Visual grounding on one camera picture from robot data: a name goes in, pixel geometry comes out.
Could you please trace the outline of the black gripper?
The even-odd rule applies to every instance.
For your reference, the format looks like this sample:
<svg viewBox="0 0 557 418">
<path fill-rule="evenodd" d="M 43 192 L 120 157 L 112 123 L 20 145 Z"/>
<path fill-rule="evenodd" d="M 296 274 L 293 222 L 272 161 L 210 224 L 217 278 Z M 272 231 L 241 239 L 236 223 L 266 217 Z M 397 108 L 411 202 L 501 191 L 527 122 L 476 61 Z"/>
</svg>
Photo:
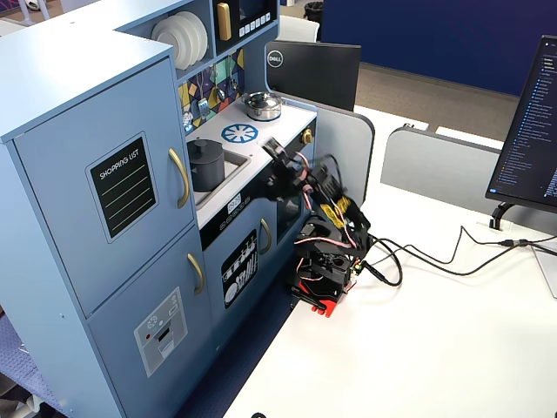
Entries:
<svg viewBox="0 0 557 418">
<path fill-rule="evenodd" d="M 309 161 L 301 152 L 295 152 L 298 158 L 292 158 L 282 152 L 277 157 L 274 167 L 267 167 L 264 185 L 259 185 L 256 199 L 267 199 L 277 202 L 289 199 L 292 195 L 312 193 L 309 181 Z"/>
</svg>

